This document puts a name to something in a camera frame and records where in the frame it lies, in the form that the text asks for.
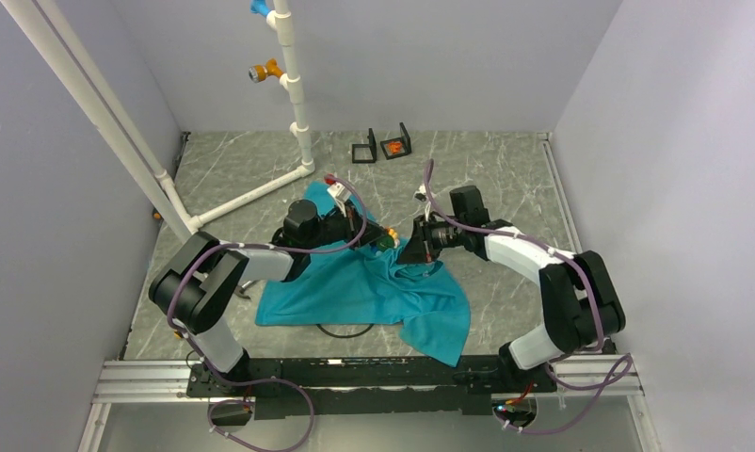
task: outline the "yellow object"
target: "yellow object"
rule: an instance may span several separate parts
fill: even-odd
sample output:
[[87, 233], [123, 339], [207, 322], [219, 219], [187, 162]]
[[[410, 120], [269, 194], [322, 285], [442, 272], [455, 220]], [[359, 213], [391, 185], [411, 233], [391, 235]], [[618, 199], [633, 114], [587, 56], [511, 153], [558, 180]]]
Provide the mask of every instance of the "yellow object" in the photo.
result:
[[394, 247], [397, 248], [400, 246], [400, 234], [395, 231], [392, 228], [387, 228], [386, 233], [388, 233], [393, 239], [394, 239]]
[[270, 59], [263, 66], [256, 65], [251, 67], [249, 70], [250, 80], [255, 83], [265, 81], [266, 78], [270, 75], [276, 78], [281, 78], [281, 75], [283, 75], [283, 71], [280, 67], [278, 67], [278, 61], [275, 61], [275, 58]]

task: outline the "black mounting plate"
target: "black mounting plate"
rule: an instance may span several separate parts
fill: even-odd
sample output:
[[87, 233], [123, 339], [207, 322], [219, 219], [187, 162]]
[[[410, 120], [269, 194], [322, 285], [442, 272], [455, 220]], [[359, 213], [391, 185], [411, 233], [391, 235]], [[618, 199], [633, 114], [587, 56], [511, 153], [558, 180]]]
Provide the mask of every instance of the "black mounting plate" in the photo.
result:
[[[536, 384], [535, 393], [556, 389], [543, 369], [525, 374], [526, 380], [502, 382], [496, 355], [465, 355], [455, 368], [428, 357], [253, 358], [249, 369], [253, 379], [279, 377], [307, 389], [315, 409], [328, 414], [438, 410], [488, 414], [491, 394], [521, 393], [530, 379]], [[245, 387], [217, 385], [202, 364], [192, 367], [191, 376], [189, 397], [237, 397], [246, 391]], [[288, 386], [258, 384], [251, 394], [258, 400], [259, 419], [280, 419], [308, 410], [302, 397]]]

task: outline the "lavender wall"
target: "lavender wall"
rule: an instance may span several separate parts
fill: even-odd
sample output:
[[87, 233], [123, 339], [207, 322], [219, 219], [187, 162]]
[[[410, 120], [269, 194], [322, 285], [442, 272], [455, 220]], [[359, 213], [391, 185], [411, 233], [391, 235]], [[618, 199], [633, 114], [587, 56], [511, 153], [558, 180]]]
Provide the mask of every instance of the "lavender wall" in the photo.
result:
[[755, 450], [755, 0], [625, 0], [554, 137], [664, 450]]
[[[621, 0], [290, 1], [315, 130], [552, 130]], [[185, 130], [286, 130], [249, 0], [113, 0]]]
[[[178, 127], [116, 11], [59, 4], [169, 162]], [[78, 446], [153, 250], [133, 182], [0, 4], [0, 451]]]

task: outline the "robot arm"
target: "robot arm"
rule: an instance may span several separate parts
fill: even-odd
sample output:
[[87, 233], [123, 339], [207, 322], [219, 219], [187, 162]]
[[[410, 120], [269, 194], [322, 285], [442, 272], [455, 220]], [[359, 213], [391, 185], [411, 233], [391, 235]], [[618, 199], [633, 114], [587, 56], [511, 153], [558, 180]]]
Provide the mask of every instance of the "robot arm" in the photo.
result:
[[[424, 200], [424, 193], [418, 198]], [[521, 231], [511, 223], [490, 220], [480, 191], [463, 186], [450, 192], [458, 223], [476, 228], [503, 231], [518, 236]], [[515, 379], [551, 359], [569, 354], [595, 343], [597, 332], [585, 291], [576, 272], [561, 259], [570, 258], [587, 275], [605, 334], [621, 331], [624, 312], [610, 280], [602, 257], [593, 251], [574, 254], [549, 248], [543, 250], [529, 241], [507, 234], [477, 234], [454, 227], [436, 214], [417, 217], [408, 245], [398, 258], [399, 263], [432, 262], [445, 248], [464, 247], [483, 260], [507, 266], [532, 281], [541, 290], [543, 323], [524, 336], [500, 347], [500, 373]]]
[[[292, 250], [349, 242], [364, 222], [364, 234], [352, 248], [386, 250], [395, 246], [393, 232], [363, 218], [347, 200], [350, 194], [342, 186], [331, 185], [329, 193], [336, 207], [327, 214], [320, 216], [316, 205], [308, 200], [293, 202], [269, 245], [218, 251], [198, 269], [206, 277], [193, 275], [178, 298], [173, 321], [186, 329], [202, 355], [227, 379], [249, 379], [249, 355], [235, 340], [223, 316], [237, 285], [244, 281], [292, 281], [311, 262], [309, 254]], [[153, 280], [148, 296], [165, 315], [186, 272], [219, 243], [208, 233], [192, 235]]]

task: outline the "teal towel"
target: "teal towel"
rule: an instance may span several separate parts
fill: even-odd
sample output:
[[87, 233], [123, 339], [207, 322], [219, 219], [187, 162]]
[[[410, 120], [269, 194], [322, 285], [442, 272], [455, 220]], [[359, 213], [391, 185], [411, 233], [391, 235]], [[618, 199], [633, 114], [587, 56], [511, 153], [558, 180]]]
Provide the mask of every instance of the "teal towel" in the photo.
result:
[[[311, 183], [305, 198], [320, 213], [333, 208], [322, 183]], [[405, 243], [402, 240], [399, 249], [382, 253], [364, 247], [313, 255], [296, 280], [267, 283], [256, 325], [403, 322], [403, 341], [455, 366], [469, 334], [469, 301], [442, 262], [399, 265], [397, 256]]]

